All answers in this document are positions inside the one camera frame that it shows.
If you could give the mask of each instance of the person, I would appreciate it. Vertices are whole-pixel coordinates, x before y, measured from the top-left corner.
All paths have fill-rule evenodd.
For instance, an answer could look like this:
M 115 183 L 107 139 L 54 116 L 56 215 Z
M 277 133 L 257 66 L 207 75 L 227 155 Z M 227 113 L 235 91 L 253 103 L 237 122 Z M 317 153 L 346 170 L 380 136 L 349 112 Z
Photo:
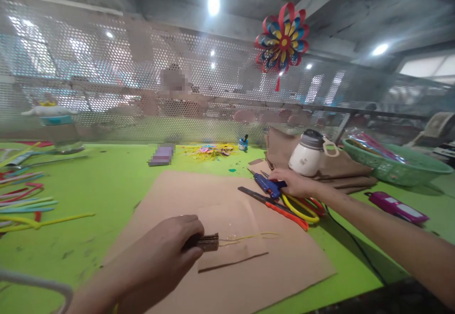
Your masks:
M 284 193 L 325 203 L 455 310 L 454 245 L 291 170 L 276 169 L 269 179 L 284 180 Z M 119 314 L 146 312 L 171 293 L 202 256 L 197 247 L 182 251 L 194 234 L 204 234 L 196 215 L 162 221 L 95 274 L 76 293 L 67 313 L 112 313 L 117 304 Z

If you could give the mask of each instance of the perforated metal screen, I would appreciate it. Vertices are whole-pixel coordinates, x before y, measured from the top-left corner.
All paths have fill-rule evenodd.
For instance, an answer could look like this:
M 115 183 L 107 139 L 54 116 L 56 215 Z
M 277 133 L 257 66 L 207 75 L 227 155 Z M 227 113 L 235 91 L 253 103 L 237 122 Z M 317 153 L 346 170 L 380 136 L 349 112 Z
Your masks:
M 41 138 L 37 119 L 20 113 L 46 100 L 79 111 L 85 140 L 146 142 L 247 133 L 259 143 L 270 126 L 312 126 L 335 139 L 359 111 L 373 124 L 420 130 L 455 107 L 442 84 L 309 54 L 275 92 L 278 76 L 261 72 L 253 43 L 38 0 L 0 6 L 4 138 Z

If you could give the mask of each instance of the yellow scissors handle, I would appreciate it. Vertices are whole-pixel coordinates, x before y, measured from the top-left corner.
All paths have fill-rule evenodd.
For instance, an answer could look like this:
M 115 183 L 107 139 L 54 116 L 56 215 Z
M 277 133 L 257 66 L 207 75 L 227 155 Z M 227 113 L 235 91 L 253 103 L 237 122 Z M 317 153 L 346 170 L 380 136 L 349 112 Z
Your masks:
M 305 206 L 304 204 L 302 204 L 299 200 L 297 200 L 296 198 L 294 198 L 293 196 L 291 195 L 288 195 L 286 196 L 285 194 L 282 193 L 282 196 L 283 196 L 283 201 L 284 203 L 286 204 L 287 207 L 289 207 L 289 209 L 294 212 L 294 214 L 304 220 L 306 220 L 307 222 L 310 222 L 310 223 L 317 223 L 319 222 L 319 217 L 318 215 L 313 211 L 311 210 L 310 208 L 308 208 L 307 206 Z M 307 211 L 309 214 L 312 215 L 312 217 L 309 217 L 309 216 L 306 216 L 302 213 L 299 212 L 299 210 L 297 210 L 288 200 L 288 197 L 293 200 L 296 204 L 298 204 L 299 206 L 301 206 L 305 211 Z

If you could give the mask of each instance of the paper pinwheel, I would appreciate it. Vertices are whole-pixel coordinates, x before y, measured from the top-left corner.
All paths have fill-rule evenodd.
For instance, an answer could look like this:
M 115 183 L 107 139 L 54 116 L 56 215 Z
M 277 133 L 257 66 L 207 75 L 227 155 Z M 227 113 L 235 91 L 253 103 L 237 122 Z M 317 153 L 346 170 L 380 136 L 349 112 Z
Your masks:
M 287 20 L 284 19 L 286 10 L 289 13 Z M 264 32 L 257 36 L 256 47 L 265 50 L 257 55 L 256 62 L 263 66 L 263 72 L 278 73 L 275 91 L 280 90 L 280 76 L 288 72 L 289 66 L 298 66 L 302 54 L 308 50 L 308 43 L 303 40 L 309 34 L 309 26 L 303 24 L 305 16 L 304 9 L 296 13 L 294 5 L 288 2 L 281 8 L 278 18 L 270 15 L 262 22 Z

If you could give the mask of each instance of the green work table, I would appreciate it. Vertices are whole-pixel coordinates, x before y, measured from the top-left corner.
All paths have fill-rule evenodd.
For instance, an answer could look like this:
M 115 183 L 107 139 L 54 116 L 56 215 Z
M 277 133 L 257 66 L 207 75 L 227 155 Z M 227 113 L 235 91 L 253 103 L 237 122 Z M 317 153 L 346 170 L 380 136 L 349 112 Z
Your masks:
M 2 143 L 0 148 L 23 148 L 21 144 Z M 52 220 L 88 212 L 94 217 L 44 226 L 39 230 L 10 232 L 0 239 L 0 267 L 55 280 L 79 287 L 100 267 L 107 249 L 129 221 L 135 207 L 164 170 L 181 170 L 202 174 L 252 177 L 247 163 L 263 158 L 264 152 L 250 148 L 220 161 L 197 163 L 182 154 L 177 146 L 170 166 L 149 167 L 147 161 L 156 145 L 90 144 L 80 154 L 89 158 L 37 166 L 44 171 L 36 182 L 45 185 L 39 195 L 53 196 L 59 203 L 55 210 L 43 213 L 43 220 Z M 46 161 L 55 157 L 34 157 Z M 446 175 L 426 186 L 404 189 L 379 183 L 372 191 L 384 191 L 430 217 L 425 229 L 455 243 L 455 177 Z M 21 185 L 5 187 L 1 194 Z M 371 206 L 363 193 L 354 194 Z M 387 282 L 395 282 L 408 274 L 371 243 L 352 225 L 332 211 L 335 219 L 352 232 Z M 20 215 L 33 218 L 33 214 Z M 330 218 L 310 227 L 310 235 L 331 259 L 338 274 L 309 289 L 279 302 L 262 313 L 305 313 L 381 287 L 349 235 Z M 9 314 L 48 314 L 63 298 L 51 291 L 10 285 L 0 282 L 0 308 Z

